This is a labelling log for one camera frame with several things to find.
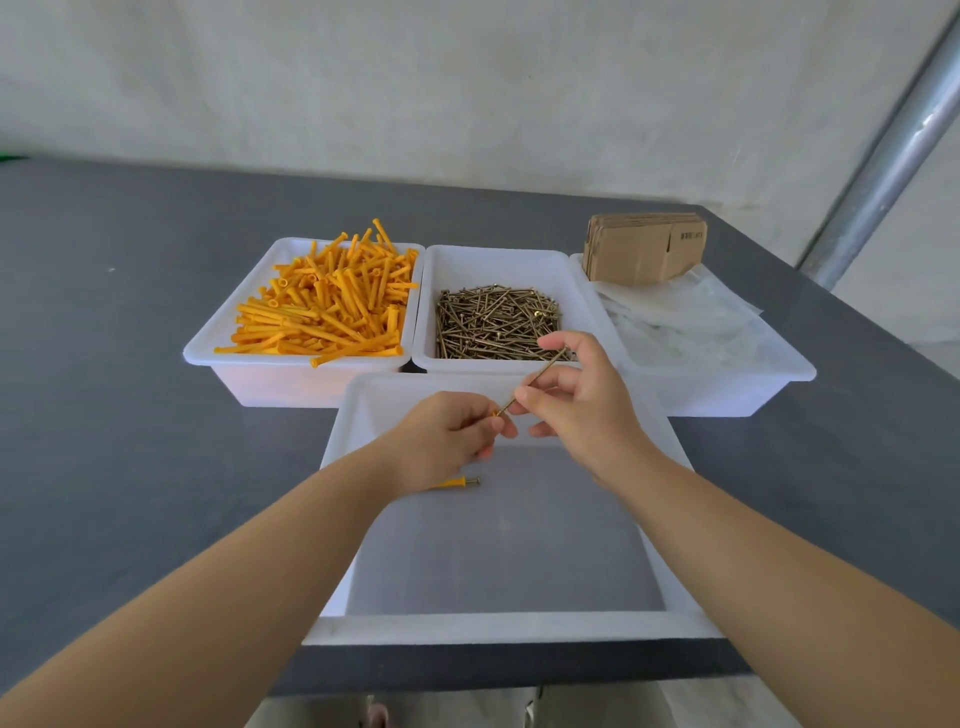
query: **plastic tray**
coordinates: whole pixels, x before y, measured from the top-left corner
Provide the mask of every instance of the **plastic tray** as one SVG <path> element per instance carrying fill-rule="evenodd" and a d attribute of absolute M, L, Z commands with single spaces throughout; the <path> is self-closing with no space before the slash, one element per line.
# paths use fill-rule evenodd
<path fill-rule="evenodd" d="M 572 255 L 569 267 L 577 283 L 593 293 L 586 296 L 594 316 L 610 318 L 583 269 L 583 255 Z M 762 319 L 751 324 L 757 350 L 766 362 L 762 370 L 698 371 L 695 365 L 657 365 L 634 360 L 616 329 L 607 348 L 624 377 L 640 376 L 657 393 L 669 417 L 750 417 L 792 381 L 810 381 L 817 370 Z"/>
<path fill-rule="evenodd" d="M 482 372 L 486 374 L 525 375 L 542 366 L 537 361 L 508 359 L 442 359 L 436 356 L 436 303 L 442 290 L 458 291 L 480 285 L 500 283 L 514 288 L 536 288 L 560 306 L 561 326 L 594 334 L 606 348 L 619 341 L 603 308 L 600 316 L 585 297 L 596 293 L 580 286 L 569 260 L 559 251 L 532 251 L 503 248 L 467 248 L 434 245 L 427 249 L 423 262 L 423 281 L 413 357 L 427 372 Z"/>
<path fill-rule="evenodd" d="M 314 369 L 309 356 L 270 354 L 218 354 L 214 347 L 231 346 L 230 336 L 236 331 L 236 306 L 274 277 L 274 265 L 287 264 L 295 257 L 310 252 L 313 238 L 284 237 L 277 240 L 260 262 L 236 287 L 204 327 L 183 350 L 190 364 L 210 367 L 230 392 L 245 407 L 339 407 L 347 385 L 365 372 L 395 372 L 410 361 L 410 350 L 417 323 L 417 302 L 420 290 L 410 291 L 400 346 L 402 356 L 345 356 Z M 318 240 L 322 250 L 329 240 Z M 411 280 L 420 282 L 423 268 L 423 246 L 395 243 L 399 251 L 411 248 L 420 251 L 411 272 Z"/>
<path fill-rule="evenodd" d="M 508 398 L 516 376 L 363 375 L 349 386 L 323 465 L 361 448 L 435 392 Z M 647 433 L 689 467 L 656 399 L 634 382 Z M 504 643 L 717 637 L 608 492 L 556 439 L 500 439 L 464 468 L 472 488 L 384 510 L 304 643 Z"/>

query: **cardboard box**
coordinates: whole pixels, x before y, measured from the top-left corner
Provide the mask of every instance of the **cardboard box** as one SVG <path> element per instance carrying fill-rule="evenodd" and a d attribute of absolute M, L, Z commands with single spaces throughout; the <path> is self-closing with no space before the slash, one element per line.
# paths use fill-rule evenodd
<path fill-rule="evenodd" d="M 584 271 L 590 280 L 637 286 L 681 276 L 701 261 L 707 223 L 692 212 L 594 215 Z"/>

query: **finger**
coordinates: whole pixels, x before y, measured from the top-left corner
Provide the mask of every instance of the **finger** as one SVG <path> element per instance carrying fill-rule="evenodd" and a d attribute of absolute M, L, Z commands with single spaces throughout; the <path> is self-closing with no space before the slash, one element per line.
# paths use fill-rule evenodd
<path fill-rule="evenodd" d="M 500 408 L 489 397 L 473 392 L 441 392 L 438 395 L 441 417 L 447 429 L 460 429 L 489 417 Z"/>
<path fill-rule="evenodd" d="M 518 434 L 520 434 L 520 431 L 516 429 L 516 423 L 512 418 L 507 416 L 506 412 L 500 413 L 500 419 L 503 420 L 503 431 L 500 432 L 500 434 L 505 438 L 508 440 L 513 440 Z"/>
<path fill-rule="evenodd" d="M 523 378 L 520 382 L 524 386 L 537 387 L 537 389 L 552 389 L 559 387 L 567 392 L 576 389 L 577 382 L 580 380 L 580 374 L 583 370 L 580 367 L 570 367 L 565 364 L 554 364 L 540 376 L 533 372 Z"/>
<path fill-rule="evenodd" d="M 570 347 L 577 354 L 577 359 L 585 367 L 613 368 L 610 359 L 600 342 L 593 334 L 584 331 L 554 331 L 537 340 L 541 349 L 559 349 L 563 345 Z"/>
<path fill-rule="evenodd" d="M 493 440 L 503 432 L 505 426 L 506 422 L 501 417 L 485 417 L 455 433 L 454 442 L 461 461 L 466 463 L 484 448 L 492 447 Z"/>
<path fill-rule="evenodd" d="M 531 437 L 556 437 L 557 431 L 548 425 L 547 423 L 536 423 L 535 425 L 530 425 Z"/>
<path fill-rule="evenodd" d="M 558 399 L 558 400 L 560 400 L 560 401 L 573 401 L 573 393 L 572 393 L 572 392 L 565 392 L 564 390 L 562 390 L 562 389 L 557 389 L 556 387 L 553 388 L 553 389 L 545 390 L 545 391 L 546 391 L 546 394 L 550 395 L 550 397 L 555 397 L 556 399 Z M 513 404 L 511 404 L 511 405 L 507 408 L 507 411 L 508 411 L 510 414 L 512 414 L 512 415 L 528 415 L 528 414 L 530 414 L 530 412 L 527 410 L 527 408 L 524 407 L 522 404 L 520 404 L 519 401 L 515 401 Z"/>
<path fill-rule="evenodd" d="M 573 406 L 571 402 L 558 400 L 536 387 L 517 387 L 514 396 L 528 412 L 537 415 L 544 422 L 552 424 L 554 429 L 569 414 L 570 408 Z"/>

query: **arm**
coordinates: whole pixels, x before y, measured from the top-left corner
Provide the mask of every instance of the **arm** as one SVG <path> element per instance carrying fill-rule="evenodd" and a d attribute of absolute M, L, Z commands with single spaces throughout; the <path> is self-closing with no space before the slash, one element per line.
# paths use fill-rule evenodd
<path fill-rule="evenodd" d="M 960 725 L 960 632 L 663 455 L 593 337 L 558 332 L 512 414 L 542 419 L 633 513 L 677 577 L 806 726 Z"/>
<path fill-rule="evenodd" d="M 0 699 L 0 725 L 242 726 L 379 512 L 516 436 L 496 407 L 424 400 L 55 655 Z"/>

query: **pile of screws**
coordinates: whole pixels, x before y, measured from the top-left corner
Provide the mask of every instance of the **pile of screws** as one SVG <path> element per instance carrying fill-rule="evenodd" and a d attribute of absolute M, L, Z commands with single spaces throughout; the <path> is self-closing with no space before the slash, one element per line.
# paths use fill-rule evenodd
<path fill-rule="evenodd" d="M 533 288 L 486 285 L 437 301 L 437 356 L 441 359 L 520 359 L 554 356 L 537 339 L 560 328 L 557 302 Z M 567 353 L 564 361 L 572 357 Z"/>

